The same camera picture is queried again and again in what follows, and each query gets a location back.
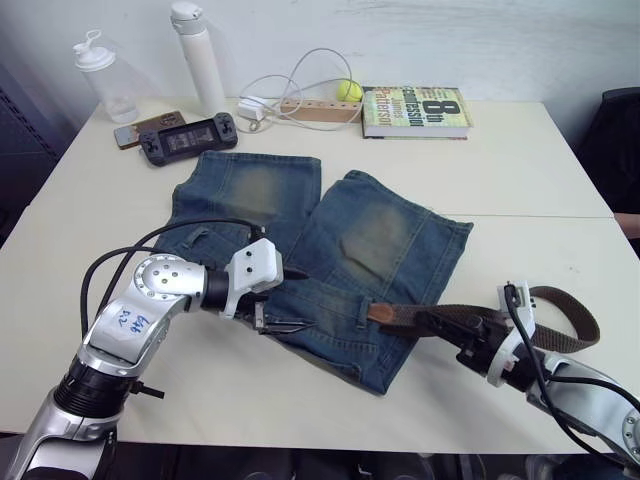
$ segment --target book cover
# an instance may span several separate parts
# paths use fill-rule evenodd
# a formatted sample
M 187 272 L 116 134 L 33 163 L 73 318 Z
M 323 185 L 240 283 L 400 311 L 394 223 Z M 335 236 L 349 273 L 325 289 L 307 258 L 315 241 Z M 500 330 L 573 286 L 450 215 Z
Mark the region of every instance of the book cover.
M 365 138 L 466 138 L 473 125 L 457 88 L 363 87 Z

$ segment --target bottle cap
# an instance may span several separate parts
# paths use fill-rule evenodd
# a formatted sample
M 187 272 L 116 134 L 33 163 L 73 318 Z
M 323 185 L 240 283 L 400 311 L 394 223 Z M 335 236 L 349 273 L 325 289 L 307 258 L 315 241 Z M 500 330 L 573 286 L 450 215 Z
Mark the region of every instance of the bottle cap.
M 87 41 L 73 46 L 76 52 L 76 67 L 83 72 L 95 72 L 111 65 L 116 54 L 104 47 L 91 47 L 91 43 L 102 35 L 100 30 L 89 30 Z
M 171 24 L 180 35 L 194 35 L 206 29 L 202 8 L 191 2 L 171 4 Z

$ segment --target black wire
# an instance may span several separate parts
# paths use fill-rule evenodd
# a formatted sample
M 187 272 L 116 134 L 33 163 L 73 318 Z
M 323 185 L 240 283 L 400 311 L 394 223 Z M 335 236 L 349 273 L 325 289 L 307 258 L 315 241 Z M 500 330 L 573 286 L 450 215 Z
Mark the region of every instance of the black wire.
M 146 234 L 144 237 L 138 240 L 138 242 L 136 242 L 134 246 L 141 247 L 156 235 L 160 235 L 161 233 L 167 232 L 169 230 L 173 230 L 175 228 L 185 227 L 187 225 L 195 225 L 198 223 L 235 223 L 238 225 L 244 225 L 246 227 L 249 227 L 249 229 L 251 230 L 252 238 L 259 237 L 263 232 L 263 229 L 261 226 L 256 225 L 255 223 L 248 222 L 246 220 L 238 219 L 238 218 L 204 218 L 200 220 L 187 220 L 184 222 L 177 222 L 177 223 L 165 225 L 164 227 L 158 228 Z M 129 263 L 129 260 L 131 260 L 131 258 L 133 257 L 134 253 L 135 252 L 127 253 L 125 257 L 122 259 L 122 261 L 120 262 L 120 265 L 118 265 L 118 268 L 113 274 L 113 277 L 111 277 L 111 281 L 109 282 L 109 285 L 107 286 L 107 289 L 105 290 L 104 295 L 102 296 L 102 300 L 100 301 L 100 305 L 98 306 L 98 311 L 102 310 L 107 305 L 107 303 L 109 303 L 109 299 L 113 294 L 113 290 L 116 288 L 116 284 L 118 283 L 118 280 L 122 275 L 122 272 L 126 268 L 127 263 Z
M 116 250 L 111 250 L 110 252 L 105 253 L 100 256 L 93 262 L 87 272 L 84 274 L 84 278 L 82 279 L 82 287 L 80 287 L 80 329 L 82 330 L 82 338 L 89 331 L 89 313 L 87 308 L 87 297 L 89 294 L 89 284 L 91 283 L 91 277 L 98 269 L 100 265 L 102 265 L 105 261 L 110 259 L 111 257 L 115 257 L 116 255 L 121 255 L 123 253 L 133 255 L 136 252 L 151 252 L 151 253 L 162 253 L 161 250 L 157 250 L 151 247 L 124 247 L 118 248 Z
M 624 468 L 623 464 L 606 456 L 602 452 L 599 452 L 598 450 L 593 448 L 591 445 L 589 445 L 588 443 L 583 441 L 581 438 L 579 438 L 575 433 L 571 431 L 571 429 L 565 422 L 564 418 L 560 416 L 560 412 L 558 411 L 554 403 L 551 401 L 551 398 L 549 398 L 549 394 L 547 392 L 547 386 L 545 384 L 544 374 L 542 373 L 542 365 L 540 364 L 540 361 L 537 360 L 538 357 L 536 356 L 533 345 L 531 344 L 529 335 L 527 335 L 527 331 L 522 325 L 522 321 L 520 320 L 520 317 L 518 316 L 518 312 L 516 311 L 514 301 L 513 301 L 513 295 L 515 294 L 514 290 L 515 290 L 515 287 L 513 285 L 506 285 L 504 287 L 504 296 L 507 304 L 507 309 L 509 310 L 509 315 L 511 315 L 511 318 L 513 319 L 513 323 L 518 329 L 518 332 L 520 332 L 520 336 L 522 337 L 522 342 L 524 343 L 524 346 L 527 349 L 527 352 L 529 353 L 529 357 L 531 357 L 531 363 L 533 363 L 534 369 L 535 369 L 536 382 L 538 383 L 538 387 L 540 388 L 540 395 L 542 396 L 542 400 L 544 401 L 547 408 L 549 409 L 549 413 L 551 414 L 553 419 L 556 421 L 558 426 L 562 429 L 562 431 L 566 433 L 567 436 L 571 440 L 573 440 L 577 445 L 579 445 L 581 448 L 583 448 L 584 450 L 586 450 L 587 452 L 593 455 L 597 455 L 598 457 L 600 457 L 602 460 L 604 460 L 609 464 L 612 464 L 618 468 Z
M 588 378 L 588 377 L 558 377 L 556 375 L 552 375 L 549 377 L 549 380 L 552 382 L 558 383 L 582 383 L 585 385 L 595 385 L 597 387 L 606 388 L 611 390 L 612 392 L 617 393 L 621 397 L 631 404 L 633 408 L 635 408 L 638 412 L 640 412 L 640 400 L 627 392 L 620 385 L 616 385 L 615 383 L 607 382 L 606 380 L 600 380 L 598 378 Z

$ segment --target denim shorts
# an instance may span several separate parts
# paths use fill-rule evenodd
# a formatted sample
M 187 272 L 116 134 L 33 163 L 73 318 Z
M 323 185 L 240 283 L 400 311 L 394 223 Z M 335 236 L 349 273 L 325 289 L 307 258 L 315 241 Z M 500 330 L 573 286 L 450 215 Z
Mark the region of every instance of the denim shorts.
M 169 223 L 242 218 L 267 228 L 287 267 L 265 304 L 268 321 L 313 324 L 280 335 L 347 379 L 385 393 L 415 340 L 367 321 L 372 302 L 437 303 L 473 224 L 443 218 L 351 171 L 320 201 L 320 161 L 310 157 L 205 152 L 176 187 Z M 157 248 L 223 268 L 244 247 L 238 225 L 197 224 L 164 233 Z

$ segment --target white table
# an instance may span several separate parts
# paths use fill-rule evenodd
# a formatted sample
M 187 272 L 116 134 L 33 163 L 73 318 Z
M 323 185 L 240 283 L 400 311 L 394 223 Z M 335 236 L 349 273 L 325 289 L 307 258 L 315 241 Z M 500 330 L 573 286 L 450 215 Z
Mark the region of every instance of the white table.
M 149 100 L 140 109 L 149 117 L 179 108 L 197 120 L 191 105 Z M 318 157 L 324 189 L 362 169 L 410 200 L 475 222 L 441 303 L 495 307 L 495 286 L 520 278 L 563 288 L 602 330 L 601 342 L 576 357 L 640 393 L 640 264 L 611 212 L 542 106 L 470 108 L 477 127 L 467 142 L 365 141 L 356 125 L 338 133 L 277 126 L 242 136 L 237 150 Z M 117 149 L 113 128 L 101 110 L 91 117 L 0 250 L 0 430 L 24 431 L 68 367 L 80 341 L 86 267 L 164 224 L 173 188 L 195 165 L 151 167 L 135 149 Z M 91 311 L 114 265 L 96 275 Z M 537 314 L 566 327 L 551 307 L 539 304 Z M 212 445 L 577 451 L 522 394 L 489 386 L 455 353 L 443 341 L 421 340 L 389 393 L 374 396 L 243 325 L 204 312 L 179 315 L 143 377 L 167 397 L 131 397 L 119 435 Z

